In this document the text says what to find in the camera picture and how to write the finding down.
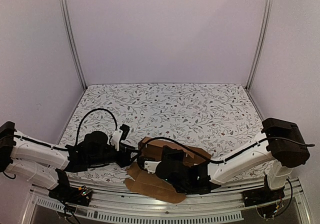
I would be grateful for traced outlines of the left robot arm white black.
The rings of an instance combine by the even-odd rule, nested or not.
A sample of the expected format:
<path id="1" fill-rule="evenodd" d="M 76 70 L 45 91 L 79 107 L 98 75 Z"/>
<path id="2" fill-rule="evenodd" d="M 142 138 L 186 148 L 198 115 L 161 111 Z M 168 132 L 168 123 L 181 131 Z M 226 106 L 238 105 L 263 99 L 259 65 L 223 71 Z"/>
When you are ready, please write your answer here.
<path id="1" fill-rule="evenodd" d="M 78 144 L 58 147 L 30 138 L 7 121 L 0 127 L 0 170 L 54 189 L 63 201 L 70 201 L 75 194 L 65 173 L 86 172 L 112 163 L 123 168 L 132 163 L 131 155 L 138 150 L 121 142 L 128 130 L 122 125 L 111 137 L 93 131 Z"/>

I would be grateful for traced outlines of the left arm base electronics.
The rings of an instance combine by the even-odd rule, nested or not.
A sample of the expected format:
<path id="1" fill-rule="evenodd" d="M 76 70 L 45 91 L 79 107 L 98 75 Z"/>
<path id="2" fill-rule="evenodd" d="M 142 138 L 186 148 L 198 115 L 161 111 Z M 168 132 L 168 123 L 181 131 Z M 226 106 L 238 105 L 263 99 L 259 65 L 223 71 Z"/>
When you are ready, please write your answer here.
<path id="1" fill-rule="evenodd" d="M 48 196 L 63 203 L 88 207 L 92 199 L 93 190 L 85 185 L 72 187 L 67 174 L 63 170 L 56 168 L 55 172 L 57 173 L 57 186 L 48 190 Z"/>

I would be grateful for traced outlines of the brown cardboard box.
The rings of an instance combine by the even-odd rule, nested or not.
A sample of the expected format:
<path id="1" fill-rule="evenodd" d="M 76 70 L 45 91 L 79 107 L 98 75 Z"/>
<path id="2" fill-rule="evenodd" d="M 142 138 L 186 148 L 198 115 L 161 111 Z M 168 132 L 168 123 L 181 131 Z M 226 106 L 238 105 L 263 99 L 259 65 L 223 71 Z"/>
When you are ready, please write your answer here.
<path id="1" fill-rule="evenodd" d="M 160 201 L 178 204 L 186 199 L 184 193 L 178 193 L 172 186 L 174 181 L 208 179 L 208 162 L 203 158 L 211 155 L 204 149 L 189 146 L 186 150 L 177 144 L 163 139 L 153 140 L 144 137 L 138 146 L 142 155 L 138 160 L 164 161 L 160 165 L 160 176 L 141 170 L 138 162 L 133 162 L 127 169 L 128 178 L 125 186 L 133 193 L 138 193 Z"/>

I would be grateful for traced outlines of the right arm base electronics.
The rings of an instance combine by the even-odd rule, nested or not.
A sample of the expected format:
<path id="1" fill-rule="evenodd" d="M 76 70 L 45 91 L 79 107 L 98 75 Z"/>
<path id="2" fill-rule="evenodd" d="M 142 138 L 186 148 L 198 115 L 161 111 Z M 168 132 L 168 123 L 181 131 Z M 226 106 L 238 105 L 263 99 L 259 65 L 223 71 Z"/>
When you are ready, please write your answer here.
<path id="1" fill-rule="evenodd" d="M 264 179 L 264 186 L 243 191 L 242 198 L 245 207 L 257 207 L 257 213 L 263 219 L 276 217 L 282 206 L 285 197 L 284 186 L 278 189 L 271 189 L 268 180 Z"/>

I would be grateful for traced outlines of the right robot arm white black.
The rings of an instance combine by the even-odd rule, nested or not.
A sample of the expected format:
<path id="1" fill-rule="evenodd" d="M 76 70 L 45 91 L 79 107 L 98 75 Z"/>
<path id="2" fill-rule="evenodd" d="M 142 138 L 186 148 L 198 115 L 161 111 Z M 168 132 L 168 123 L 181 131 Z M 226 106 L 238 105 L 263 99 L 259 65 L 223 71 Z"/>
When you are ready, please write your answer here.
<path id="1" fill-rule="evenodd" d="M 277 169 L 288 171 L 304 165 L 310 158 L 310 147 L 296 123 L 269 117 L 251 141 L 231 153 L 193 166 L 164 158 L 156 166 L 155 175 L 171 184 L 178 193 L 203 195 L 269 161 L 273 161 Z"/>

